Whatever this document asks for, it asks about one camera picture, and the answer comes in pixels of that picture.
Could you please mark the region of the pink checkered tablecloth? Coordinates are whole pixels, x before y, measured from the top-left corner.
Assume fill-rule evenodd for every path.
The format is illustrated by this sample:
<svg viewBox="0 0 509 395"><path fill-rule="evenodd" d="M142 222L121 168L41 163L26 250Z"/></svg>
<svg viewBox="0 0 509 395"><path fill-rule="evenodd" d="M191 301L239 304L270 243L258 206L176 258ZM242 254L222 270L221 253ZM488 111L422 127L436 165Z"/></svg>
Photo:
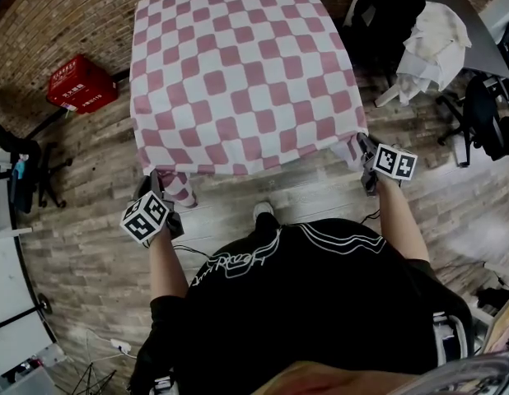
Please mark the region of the pink checkered tablecloth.
<svg viewBox="0 0 509 395"><path fill-rule="evenodd" d="M192 174L256 174L367 131L348 53L320 0L141 0L130 114L145 174L185 207Z"/></svg>

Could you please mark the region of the blue item on chair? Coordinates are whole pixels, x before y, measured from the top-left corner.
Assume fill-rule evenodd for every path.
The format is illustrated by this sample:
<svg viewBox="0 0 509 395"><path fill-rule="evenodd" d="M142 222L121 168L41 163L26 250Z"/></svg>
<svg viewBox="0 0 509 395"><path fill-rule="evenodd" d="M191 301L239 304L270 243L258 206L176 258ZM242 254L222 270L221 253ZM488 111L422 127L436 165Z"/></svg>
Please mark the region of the blue item on chair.
<svg viewBox="0 0 509 395"><path fill-rule="evenodd" d="M20 154L18 161L15 164L14 172L18 180L23 179L23 175L26 170L27 162L29 161L30 156L27 154Z"/></svg>

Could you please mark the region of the black printed t-shirt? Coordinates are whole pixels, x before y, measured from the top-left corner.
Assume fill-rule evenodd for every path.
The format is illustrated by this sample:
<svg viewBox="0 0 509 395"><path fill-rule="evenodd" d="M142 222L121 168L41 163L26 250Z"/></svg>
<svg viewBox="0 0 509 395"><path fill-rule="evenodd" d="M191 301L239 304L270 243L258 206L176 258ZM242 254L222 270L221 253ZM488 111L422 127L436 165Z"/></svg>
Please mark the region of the black printed t-shirt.
<svg viewBox="0 0 509 395"><path fill-rule="evenodd" d="M461 323L474 348L467 304L428 262L344 219L253 231L213 254L184 298L150 307L131 395L166 376L180 395L250 395L301 360L423 374L438 363L438 313Z"/></svg>

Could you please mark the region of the black pole with disc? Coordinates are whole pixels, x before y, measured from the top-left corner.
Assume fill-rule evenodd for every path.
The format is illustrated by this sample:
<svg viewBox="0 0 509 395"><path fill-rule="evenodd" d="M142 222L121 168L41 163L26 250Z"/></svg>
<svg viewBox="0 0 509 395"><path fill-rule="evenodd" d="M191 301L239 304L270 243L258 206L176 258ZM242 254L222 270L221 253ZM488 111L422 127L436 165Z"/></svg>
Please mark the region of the black pole with disc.
<svg viewBox="0 0 509 395"><path fill-rule="evenodd" d="M33 313L40 313L45 312L47 314L53 313L53 309L51 307L51 304L49 302L49 299L42 294L39 294L38 301L35 303L35 305L29 309L26 309L22 311L19 314L16 314L14 316L11 316L10 318L7 318L0 322L0 329L6 327L7 325L16 322L17 320L24 318L30 314Z"/></svg>

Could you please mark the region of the clear plastic box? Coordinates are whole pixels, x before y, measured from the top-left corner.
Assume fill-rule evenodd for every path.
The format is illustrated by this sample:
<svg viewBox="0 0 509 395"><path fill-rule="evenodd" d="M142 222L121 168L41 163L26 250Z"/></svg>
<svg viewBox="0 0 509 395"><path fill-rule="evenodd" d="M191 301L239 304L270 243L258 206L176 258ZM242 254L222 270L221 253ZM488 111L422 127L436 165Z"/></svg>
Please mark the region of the clear plastic box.
<svg viewBox="0 0 509 395"><path fill-rule="evenodd" d="M66 359L58 344L47 346L21 364L24 370L15 373L14 383L4 384L0 395L66 395L49 374L54 366Z"/></svg>

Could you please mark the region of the red fire equipment box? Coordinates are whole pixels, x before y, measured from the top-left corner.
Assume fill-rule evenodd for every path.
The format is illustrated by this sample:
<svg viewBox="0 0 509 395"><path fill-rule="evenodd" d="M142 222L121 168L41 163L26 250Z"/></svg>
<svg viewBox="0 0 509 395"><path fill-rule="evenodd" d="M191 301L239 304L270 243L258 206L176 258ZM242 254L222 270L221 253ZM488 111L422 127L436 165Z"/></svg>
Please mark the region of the red fire equipment box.
<svg viewBox="0 0 509 395"><path fill-rule="evenodd" d="M49 79L49 103L77 114L93 113L117 98L116 82L82 54L69 60Z"/></svg>

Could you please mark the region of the black mesh office chair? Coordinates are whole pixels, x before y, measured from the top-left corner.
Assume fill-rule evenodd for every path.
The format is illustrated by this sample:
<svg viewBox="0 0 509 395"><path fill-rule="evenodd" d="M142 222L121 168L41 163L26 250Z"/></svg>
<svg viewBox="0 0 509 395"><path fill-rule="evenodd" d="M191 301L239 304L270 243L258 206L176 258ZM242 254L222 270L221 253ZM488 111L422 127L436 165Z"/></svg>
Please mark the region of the black mesh office chair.
<svg viewBox="0 0 509 395"><path fill-rule="evenodd" d="M356 0L345 35L352 59L394 72L425 4L426 0Z"/></svg>

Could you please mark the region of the black tripod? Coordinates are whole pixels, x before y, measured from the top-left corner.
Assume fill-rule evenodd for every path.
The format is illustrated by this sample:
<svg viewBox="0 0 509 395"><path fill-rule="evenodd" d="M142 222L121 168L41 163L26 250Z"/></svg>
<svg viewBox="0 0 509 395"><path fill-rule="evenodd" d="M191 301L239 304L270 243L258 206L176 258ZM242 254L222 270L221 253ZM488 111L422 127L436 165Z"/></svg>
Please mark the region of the black tripod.
<svg viewBox="0 0 509 395"><path fill-rule="evenodd" d="M97 374L95 364L91 362L68 395L105 395L116 372L116 369L112 369L108 374Z"/></svg>

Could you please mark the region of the black trousers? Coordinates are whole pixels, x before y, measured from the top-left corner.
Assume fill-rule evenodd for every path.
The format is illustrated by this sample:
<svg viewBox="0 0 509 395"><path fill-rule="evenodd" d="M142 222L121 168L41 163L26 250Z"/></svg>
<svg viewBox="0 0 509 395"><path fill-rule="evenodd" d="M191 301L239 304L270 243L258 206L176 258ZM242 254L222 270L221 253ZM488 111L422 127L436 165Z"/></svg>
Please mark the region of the black trousers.
<svg viewBox="0 0 509 395"><path fill-rule="evenodd" d="M271 212L263 211L256 216L254 231L257 233L273 232L279 227L280 223Z"/></svg>

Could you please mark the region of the person's left forearm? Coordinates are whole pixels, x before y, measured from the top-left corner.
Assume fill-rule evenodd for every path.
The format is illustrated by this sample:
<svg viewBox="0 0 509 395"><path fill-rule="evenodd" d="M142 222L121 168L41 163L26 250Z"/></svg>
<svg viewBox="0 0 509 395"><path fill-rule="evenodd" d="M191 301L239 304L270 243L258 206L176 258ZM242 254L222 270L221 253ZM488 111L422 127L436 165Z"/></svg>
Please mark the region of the person's left forearm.
<svg viewBox="0 0 509 395"><path fill-rule="evenodd" d="M149 246L151 300L162 296L184 298L189 289L168 228L158 232Z"/></svg>

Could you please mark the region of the person's right forearm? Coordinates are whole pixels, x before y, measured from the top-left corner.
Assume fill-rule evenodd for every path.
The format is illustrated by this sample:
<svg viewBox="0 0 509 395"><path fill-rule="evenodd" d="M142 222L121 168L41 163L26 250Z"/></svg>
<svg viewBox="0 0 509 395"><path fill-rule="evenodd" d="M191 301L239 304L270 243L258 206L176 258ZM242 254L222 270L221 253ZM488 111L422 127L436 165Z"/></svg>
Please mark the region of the person's right forearm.
<svg viewBox="0 0 509 395"><path fill-rule="evenodd" d="M405 258L430 262L427 246L399 184L378 174L381 233Z"/></svg>

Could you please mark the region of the white desk with black edge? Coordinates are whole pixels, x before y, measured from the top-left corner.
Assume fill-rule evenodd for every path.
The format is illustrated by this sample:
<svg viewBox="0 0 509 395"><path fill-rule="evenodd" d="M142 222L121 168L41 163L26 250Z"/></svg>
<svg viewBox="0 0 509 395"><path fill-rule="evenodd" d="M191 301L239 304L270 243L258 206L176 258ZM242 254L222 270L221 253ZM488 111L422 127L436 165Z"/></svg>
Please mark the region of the white desk with black edge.
<svg viewBox="0 0 509 395"><path fill-rule="evenodd" d="M0 149L0 168L10 167L10 156ZM53 341L38 311L22 269L18 234L12 224L7 181L0 182L0 376L39 354Z"/></svg>

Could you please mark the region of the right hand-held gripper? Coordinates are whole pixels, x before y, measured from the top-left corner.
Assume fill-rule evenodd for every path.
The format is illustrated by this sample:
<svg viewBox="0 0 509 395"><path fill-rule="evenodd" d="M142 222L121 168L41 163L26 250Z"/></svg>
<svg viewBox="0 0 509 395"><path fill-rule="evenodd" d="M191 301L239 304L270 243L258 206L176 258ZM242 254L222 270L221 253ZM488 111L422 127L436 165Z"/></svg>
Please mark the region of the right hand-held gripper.
<svg viewBox="0 0 509 395"><path fill-rule="evenodd" d="M418 157L411 152L395 149L392 146L379 144L373 136L357 134L357 143L362 152L363 176L362 185L368 196L376 195L378 174L396 180L409 181L417 164Z"/></svg>

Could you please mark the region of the crumpled white cloth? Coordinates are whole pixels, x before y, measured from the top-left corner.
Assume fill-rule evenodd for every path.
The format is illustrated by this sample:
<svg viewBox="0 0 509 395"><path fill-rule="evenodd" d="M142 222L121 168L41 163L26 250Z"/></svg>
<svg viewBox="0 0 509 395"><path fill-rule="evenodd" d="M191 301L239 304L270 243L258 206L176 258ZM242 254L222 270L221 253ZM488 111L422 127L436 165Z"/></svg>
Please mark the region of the crumpled white cloth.
<svg viewBox="0 0 509 395"><path fill-rule="evenodd" d="M435 85L445 90L464 67L471 47L464 22L447 5L427 2L417 16L397 68L399 102L407 105L418 93Z"/></svg>

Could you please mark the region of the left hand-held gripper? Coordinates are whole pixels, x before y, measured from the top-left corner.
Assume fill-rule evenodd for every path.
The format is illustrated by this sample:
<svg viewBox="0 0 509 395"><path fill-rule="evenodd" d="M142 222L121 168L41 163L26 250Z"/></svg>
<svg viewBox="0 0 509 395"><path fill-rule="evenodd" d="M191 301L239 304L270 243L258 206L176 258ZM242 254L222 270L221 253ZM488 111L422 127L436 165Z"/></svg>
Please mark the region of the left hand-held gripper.
<svg viewBox="0 0 509 395"><path fill-rule="evenodd" d="M120 220L120 227L134 241L150 243L165 227L172 239L184 234L180 215L175 211L174 202L156 170L152 171L152 184L149 175L141 179L135 198L137 200L126 208Z"/></svg>

